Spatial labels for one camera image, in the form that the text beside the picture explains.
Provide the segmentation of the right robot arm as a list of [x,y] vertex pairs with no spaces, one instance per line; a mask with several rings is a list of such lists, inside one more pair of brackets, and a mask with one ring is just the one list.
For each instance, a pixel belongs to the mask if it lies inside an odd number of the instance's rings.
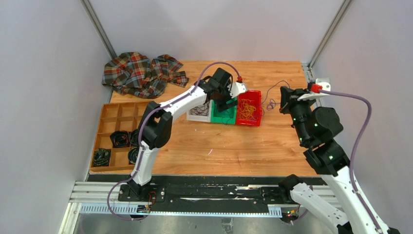
[[335,141],[343,126],[335,109],[317,107],[316,99],[330,95],[329,84],[312,84],[308,89],[280,88],[280,112],[290,115],[304,156],[311,168],[327,183],[340,204],[336,208],[296,175],[279,183],[284,203],[297,203],[317,217],[335,234],[396,234],[377,214],[359,187],[354,174],[354,155],[347,156]]

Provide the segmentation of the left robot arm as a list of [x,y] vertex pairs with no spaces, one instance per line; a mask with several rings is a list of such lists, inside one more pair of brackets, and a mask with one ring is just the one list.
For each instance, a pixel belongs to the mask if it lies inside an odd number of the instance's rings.
[[149,184],[156,157],[171,137],[172,125],[177,118],[191,109],[213,101],[222,112],[237,105],[234,100],[247,91],[241,77],[233,76],[218,68],[212,76],[199,79],[185,92],[168,101],[151,101],[138,126],[138,156],[127,184],[131,196],[144,201],[149,196]]

